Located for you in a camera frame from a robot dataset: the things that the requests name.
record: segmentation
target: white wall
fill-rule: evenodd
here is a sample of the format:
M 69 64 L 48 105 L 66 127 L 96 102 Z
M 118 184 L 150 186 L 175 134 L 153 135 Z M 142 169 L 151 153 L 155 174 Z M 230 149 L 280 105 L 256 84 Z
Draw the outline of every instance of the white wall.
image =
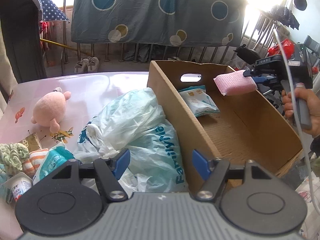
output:
M 307 8 L 300 11 L 290 6 L 293 15 L 300 23 L 299 30 L 289 28 L 291 38 L 294 42 L 304 42 L 309 35 L 313 40 L 320 43 L 320 0 L 307 0 Z

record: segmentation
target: gray blanket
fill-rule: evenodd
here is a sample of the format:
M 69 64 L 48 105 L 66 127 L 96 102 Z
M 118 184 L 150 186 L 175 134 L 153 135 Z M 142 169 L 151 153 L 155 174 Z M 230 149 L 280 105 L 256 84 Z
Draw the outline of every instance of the gray blanket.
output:
M 71 40 L 239 46 L 246 0 L 75 0 Z

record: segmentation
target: yogurt cup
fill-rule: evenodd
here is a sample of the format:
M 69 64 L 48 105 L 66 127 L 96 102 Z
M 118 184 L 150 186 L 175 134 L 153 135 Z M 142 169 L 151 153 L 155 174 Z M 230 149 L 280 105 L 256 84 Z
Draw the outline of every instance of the yogurt cup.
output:
M 11 189 L 14 200 L 18 199 L 32 187 L 32 179 L 23 172 L 19 172 L 12 178 L 8 179 L 4 186 Z

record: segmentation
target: human hand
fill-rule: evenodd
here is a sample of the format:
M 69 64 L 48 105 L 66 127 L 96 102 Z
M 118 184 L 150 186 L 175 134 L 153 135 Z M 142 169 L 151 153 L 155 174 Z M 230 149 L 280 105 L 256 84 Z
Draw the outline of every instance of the human hand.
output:
M 320 134 L 320 99 L 315 95 L 312 90 L 305 88 L 296 88 L 294 90 L 296 98 L 302 98 L 307 101 L 307 105 L 310 112 L 312 129 L 303 131 L 316 137 Z M 285 117 L 292 119 L 293 107 L 291 101 L 291 93 L 286 95 L 285 91 L 282 91 L 282 102 L 284 103 Z

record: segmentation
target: star patterned fabric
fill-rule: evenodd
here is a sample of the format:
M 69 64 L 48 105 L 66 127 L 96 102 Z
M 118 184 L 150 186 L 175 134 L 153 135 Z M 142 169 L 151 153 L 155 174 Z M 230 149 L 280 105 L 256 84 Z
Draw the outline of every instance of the star patterned fabric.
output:
M 51 21 L 69 21 L 67 16 L 52 2 L 52 0 L 39 0 L 42 10 L 42 20 Z

